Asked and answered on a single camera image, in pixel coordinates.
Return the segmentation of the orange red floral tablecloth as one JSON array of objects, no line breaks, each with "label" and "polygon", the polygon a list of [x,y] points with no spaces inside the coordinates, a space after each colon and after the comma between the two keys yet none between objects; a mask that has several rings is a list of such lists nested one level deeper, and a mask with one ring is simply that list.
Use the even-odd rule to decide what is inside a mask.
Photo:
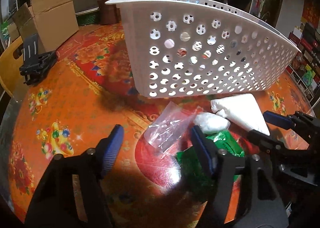
[{"label": "orange red floral tablecloth", "polygon": [[146,98],[133,80],[120,24],[85,26],[57,52],[48,77],[27,91],[16,117],[8,161],[9,191],[20,220],[52,157],[81,154],[107,137],[115,125],[124,141],[112,171],[101,182],[118,227],[195,227],[204,205],[182,186],[174,154],[190,146],[180,140],[163,155],[144,131],[169,102],[210,111],[225,94]]}]

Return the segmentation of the brown ceramic jar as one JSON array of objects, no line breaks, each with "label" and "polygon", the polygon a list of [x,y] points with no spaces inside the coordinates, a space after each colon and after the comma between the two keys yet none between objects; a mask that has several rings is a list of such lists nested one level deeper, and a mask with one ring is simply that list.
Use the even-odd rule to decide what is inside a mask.
[{"label": "brown ceramic jar", "polygon": [[101,25],[120,23],[121,15],[115,4],[105,4],[109,0],[97,0]]}]

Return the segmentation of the white perforated plastic basket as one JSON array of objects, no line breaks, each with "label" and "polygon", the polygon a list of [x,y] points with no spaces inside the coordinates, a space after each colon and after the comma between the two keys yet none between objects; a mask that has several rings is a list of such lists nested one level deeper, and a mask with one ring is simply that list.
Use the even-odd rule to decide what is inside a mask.
[{"label": "white perforated plastic basket", "polygon": [[211,0],[109,0],[147,98],[264,91],[298,53],[257,17]]}]

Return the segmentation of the clear zip plastic bag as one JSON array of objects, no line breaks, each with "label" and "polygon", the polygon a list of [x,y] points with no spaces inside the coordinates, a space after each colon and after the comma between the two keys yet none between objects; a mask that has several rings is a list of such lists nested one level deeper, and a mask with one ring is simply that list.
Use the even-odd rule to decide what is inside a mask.
[{"label": "clear zip plastic bag", "polygon": [[169,102],[144,132],[145,141],[158,153],[165,153],[186,134],[197,114],[202,111],[200,106],[186,110],[172,101]]}]

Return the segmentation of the white cotton ball bag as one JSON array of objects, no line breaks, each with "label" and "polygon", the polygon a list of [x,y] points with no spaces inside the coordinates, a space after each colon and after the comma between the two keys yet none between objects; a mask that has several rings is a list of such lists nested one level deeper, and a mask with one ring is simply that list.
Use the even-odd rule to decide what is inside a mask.
[{"label": "white cotton ball bag", "polygon": [[230,126],[229,120],[210,112],[199,113],[194,121],[194,125],[198,126],[204,134],[213,134],[226,130]]}]

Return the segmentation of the shelf with boxes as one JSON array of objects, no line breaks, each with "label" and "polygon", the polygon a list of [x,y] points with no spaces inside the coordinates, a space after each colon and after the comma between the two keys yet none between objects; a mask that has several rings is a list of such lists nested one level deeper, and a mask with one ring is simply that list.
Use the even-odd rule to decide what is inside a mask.
[{"label": "shelf with boxes", "polygon": [[319,100],[319,32],[311,23],[302,23],[295,28],[289,40],[299,49],[287,71],[311,106]]}]

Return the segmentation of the cardboard box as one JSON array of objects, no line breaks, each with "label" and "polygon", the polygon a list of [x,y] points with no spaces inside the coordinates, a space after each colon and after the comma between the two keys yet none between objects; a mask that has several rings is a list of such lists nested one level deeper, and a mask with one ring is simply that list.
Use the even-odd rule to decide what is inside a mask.
[{"label": "cardboard box", "polygon": [[38,34],[41,53],[58,49],[79,30],[73,0],[31,0],[12,19],[22,40]]}]

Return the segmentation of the left wooden chair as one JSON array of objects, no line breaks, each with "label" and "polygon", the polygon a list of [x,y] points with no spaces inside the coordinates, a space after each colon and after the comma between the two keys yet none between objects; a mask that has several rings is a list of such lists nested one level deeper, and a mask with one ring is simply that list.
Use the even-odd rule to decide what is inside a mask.
[{"label": "left wooden chair", "polygon": [[20,79],[22,79],[19,68],[23,64],[23,56],[21,55],[17,59],[14,57],[14,52],[16,52],[20,47],[23,47],[23,40],[21,36],[11,43],[1,54],[1,86],[11,98],[13,97],[16,85]]}]

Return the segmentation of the green snack packet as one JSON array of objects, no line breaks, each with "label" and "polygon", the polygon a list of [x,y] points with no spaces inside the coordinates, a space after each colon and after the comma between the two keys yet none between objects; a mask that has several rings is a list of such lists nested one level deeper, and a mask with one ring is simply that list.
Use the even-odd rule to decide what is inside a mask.
[{"label": "green snack packet", "polygon": [[[228,130],[207,134],[206,138],[212,140],[218,149],[223,148],[234,156],[245,156],[245,151]],[[193,200],[200,203],[206,202],[209,193],[214,189],[214,182],[204,173],[195,149],[189,147],[176,153],[175,158],[180,166],[182,179]]]}]

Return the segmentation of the black phone stand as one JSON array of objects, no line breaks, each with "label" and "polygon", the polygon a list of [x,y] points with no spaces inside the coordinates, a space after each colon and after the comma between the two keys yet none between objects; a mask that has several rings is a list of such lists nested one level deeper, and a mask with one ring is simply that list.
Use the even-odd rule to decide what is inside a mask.
[{"label": "black phone stand", "polygon": [[39,35],[28,36],[23,42],[23,65],[19,68],[27,86],[41,82],[57,62],[56,51],[40,53]]}]

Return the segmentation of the white cloth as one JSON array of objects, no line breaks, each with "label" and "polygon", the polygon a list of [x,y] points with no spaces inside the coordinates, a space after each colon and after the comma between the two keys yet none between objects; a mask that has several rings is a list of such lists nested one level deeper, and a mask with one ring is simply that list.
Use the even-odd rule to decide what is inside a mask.
[{"label": "white cloth", "polygon": [[240,94],[210,101],[212,112],[246,131],[270,135],[260,107],[252,94]]}]

